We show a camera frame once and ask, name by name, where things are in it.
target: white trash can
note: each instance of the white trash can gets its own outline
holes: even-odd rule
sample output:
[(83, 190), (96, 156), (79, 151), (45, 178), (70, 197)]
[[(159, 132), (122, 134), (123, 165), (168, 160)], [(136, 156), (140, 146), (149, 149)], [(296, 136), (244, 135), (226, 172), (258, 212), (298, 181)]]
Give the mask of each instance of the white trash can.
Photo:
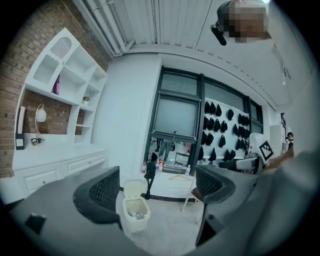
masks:
[(140, 179), (128, 180), (123, 187), (122, 208), (125, 223), (130, 233), (144, 231), (151, 215), (146, 200), (140, 196), (142, 190), (143, 182)]

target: waste bin lid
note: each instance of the waste bin lid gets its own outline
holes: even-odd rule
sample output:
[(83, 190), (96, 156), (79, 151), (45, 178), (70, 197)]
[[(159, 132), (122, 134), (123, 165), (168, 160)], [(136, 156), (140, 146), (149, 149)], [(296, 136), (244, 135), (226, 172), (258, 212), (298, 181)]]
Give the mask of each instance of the waste bin lid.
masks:
[(140, 196), (143, 190), (143, 183), (140, 179), (127, 180), (123, 187), (123, 193), (126, 198)]

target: brick wall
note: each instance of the brick wall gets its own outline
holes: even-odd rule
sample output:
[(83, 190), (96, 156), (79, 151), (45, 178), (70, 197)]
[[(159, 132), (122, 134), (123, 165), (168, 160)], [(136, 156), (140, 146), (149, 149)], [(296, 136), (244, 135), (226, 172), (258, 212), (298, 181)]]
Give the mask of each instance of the brick wall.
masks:
[[(13, 176), (14, 123), (22, 86), (32, 64), (48, 42), (67, 28), (82, 47), (106, 71), (111, 59), (71, 0), (50, 0), (37, 9), (17, 32), (0, 64), (0, 178)], [(66, 134), (71, 106), (63, 102), (26, 91), (25, 132), (35, 132), (35, 111), (45, 104), (47, 121), (39, 130), (48, 134)], [(84, 113), (79, 113), (83, 122)]]

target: bottle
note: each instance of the bottle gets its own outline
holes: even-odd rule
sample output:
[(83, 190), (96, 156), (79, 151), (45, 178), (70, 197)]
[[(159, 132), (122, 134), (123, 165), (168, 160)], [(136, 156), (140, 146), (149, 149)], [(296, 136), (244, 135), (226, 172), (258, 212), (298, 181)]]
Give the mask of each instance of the bottle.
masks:
[(141, 168), (141, 173), (145, 174), (146, 170), (147, 170), (147, 162), (143, 161), (143, 165), (142, 165), (142, 168)]
[(186, 168), (186, 170), (185, 170), (185, 176), (189, 176), (190, 175), (190, 164), (188, 165), (188, 167)]
[(162, 157), (159, 159), (159, 166), (162, 166), (162, 170), (165, 168), (165, 161)]
[(164, 169), (162, 164), (159, 164), (158, 166), (158, 176), (160, 176), (162, 174), (162, 170)]
[(156, 175), (159, 174), (159, 162), (158, 161), (155, 162), (155, 174)]

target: white ceiling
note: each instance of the white ceiling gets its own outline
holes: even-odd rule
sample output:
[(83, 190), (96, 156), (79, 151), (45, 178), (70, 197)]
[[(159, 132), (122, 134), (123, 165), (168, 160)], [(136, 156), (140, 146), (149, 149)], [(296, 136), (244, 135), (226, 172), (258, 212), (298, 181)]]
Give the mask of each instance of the white ceiling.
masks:
[(248, 44), (228, 42), (222, 46), (211, 32), (210, 26), (218, 19), (217, 9), (225, 1), (113, 0), (111, 10), (124, 41), (135, 41), (133, 47), (144, 45), (146, 52), (150, 47), (153, 52), (163, 52), (162, 45), (166, 49), (179, 46), (205, 54), (212, 62), (224, 62), (224, 69), (228, 65), (230, 70), (246, 75), (246, 83), (273, 107), (286, 104), (289, 94), (282, 85), (280, 64), (271, 52), (271, 39)]

